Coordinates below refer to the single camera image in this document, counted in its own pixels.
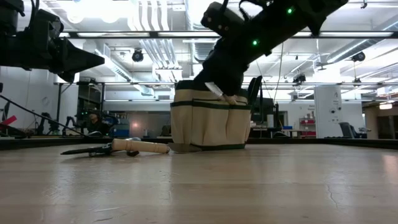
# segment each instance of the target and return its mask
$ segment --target white column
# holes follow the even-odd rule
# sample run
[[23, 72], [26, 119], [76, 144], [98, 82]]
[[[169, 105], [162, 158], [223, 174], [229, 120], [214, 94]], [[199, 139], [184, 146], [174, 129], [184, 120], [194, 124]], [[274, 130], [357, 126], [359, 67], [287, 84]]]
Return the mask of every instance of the white column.
[[315, 87], [317, 138], [342, 136], [341, 88], [338, 85]]
[[379, 130], [377, 126], [377, 116], [379, 108], [366, 108], [365, 109], [365, 121], [366, 127], [371, 131], [368, 132], [368, 139], [379, 139]]

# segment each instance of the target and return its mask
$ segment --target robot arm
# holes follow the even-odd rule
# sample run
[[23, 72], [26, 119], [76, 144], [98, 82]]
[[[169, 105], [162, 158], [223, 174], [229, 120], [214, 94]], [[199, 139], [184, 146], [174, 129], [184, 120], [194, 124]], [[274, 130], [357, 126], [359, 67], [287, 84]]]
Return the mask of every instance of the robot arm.
[[75, 73], [104, 64], [104, 58], [78, 49], [60, 38], [63, 24], [58, 16], [32, 7], [29, 26], [17, 32], [18, 13], [24, 14], [22, 0], [0, 0], [0, 66], [46, 69], [66, 82]]
[[221, 36], [214, 50], [203, 62], [197, 82], [214, 82], [228, 96], [238, 93], [243, 73], [255, 59], [268, 56], [274, 47], [308, 27], [314, 37], [326, 17], [348, 0], [242, 0], [260, 5], [262, 11], [250, 18], [243, 9], [241, 19], [223, 4], [213, 2], [201, 24]]

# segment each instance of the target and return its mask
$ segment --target canvas tool bag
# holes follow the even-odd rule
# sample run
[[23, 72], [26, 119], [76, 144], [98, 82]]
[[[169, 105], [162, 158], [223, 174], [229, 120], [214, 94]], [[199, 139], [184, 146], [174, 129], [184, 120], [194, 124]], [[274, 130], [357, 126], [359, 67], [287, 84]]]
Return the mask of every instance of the canvas tool bag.
[[236, 101], [230, 105], [192, 80], [178, 82], [171, 103], [174, 143], [203, 150], [243, 149], [250, 133], [248, 92], [241, 90]]

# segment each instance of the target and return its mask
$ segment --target fluorescent light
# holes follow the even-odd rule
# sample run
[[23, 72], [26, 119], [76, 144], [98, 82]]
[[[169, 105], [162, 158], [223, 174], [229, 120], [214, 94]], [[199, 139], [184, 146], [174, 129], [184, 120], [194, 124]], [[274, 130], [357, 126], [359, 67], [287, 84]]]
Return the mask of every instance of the fluorescent light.
[[191, 32], [159, 32], [159, 37], [213, 37], [219, 38], [216, 32], [212, 31], [191, 31]]
[[139, 82], [138, 85], [175, 85], [173, 82]]
[[298, 32], [294, 35], [294, 37], [309, 37], [309, 36], [311, 36], [311, 32], [309, 31]]
[[129, 100], [105, 100], [105, 102], [128, 102]]
[[148, 32], [78, 32], [79, 37], [149, 37]]
[[130, 100], [130, 101], [151, 102], [151, 101], [156, 101], [156, 100]]
[[114, 83], [105, 83], [105, 85], [131, 85], [131, 83], [114, 82]]
[[321, 32], [321, 37], [389, 37], [393, 32]]
[[390, 103], [383, 103], [379, 105], [380, 110], [389, 110], [392, 108], [392, 104]]
[[62, 32], [62, 33], [60, 33], [60, 37], [70, 37], [70, 36], [69, 36], [69, 33]]
[[182, 40], [184, 44], [215, 44], [217, 39], [191, 39], [191, 40]]

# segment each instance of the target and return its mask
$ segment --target ceiling light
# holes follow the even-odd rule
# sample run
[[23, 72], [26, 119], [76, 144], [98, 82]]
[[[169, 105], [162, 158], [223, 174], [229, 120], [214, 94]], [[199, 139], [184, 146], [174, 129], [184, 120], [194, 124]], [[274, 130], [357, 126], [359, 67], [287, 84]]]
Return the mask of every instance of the ceiling light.
[[148, 32], [77, 32], [79, 37], [149, 37]]
[[117, 12], [112, 0], [101, 0], [99, 3], [101, 8], [101, 19], [106, 23], [114, 23], [119, 19], [119, 13]]
[[84, 19], [84, 17], [82, 16], [81, 13], [79, 12], [68, 12], [67, 18], [69, 20], [69, 22], [73, 23], [73, 24], [78, 24], [81, 23]]
[[184, 44], [215, 44], [217, 39], [192, 39], [192, 40], [182, 40]]
[[220, 36], [213, 31], [191, 31], [191, 32], [159, 32], [159, 37], [211, 37], [219, 38]]
[[70, 35], [67, 32], [62, 32], [60, 33], [60, 37], [70, 37]]
[[173, 82], [139, 82], [140, 85], [175, 85]]
[[321, 32], [321, 37], [389, 37], [393, 32]]
[[131, 85], [131, 83], [114, 82], [114, 83], [105, 83], [105, 85]]
[[105, 102], [128, 102], [129, 100], [105, 100]]
[[390, 103], [381, 103], [379, 105], [380, 110], [389, 110], [392, 108], [392, 104]]

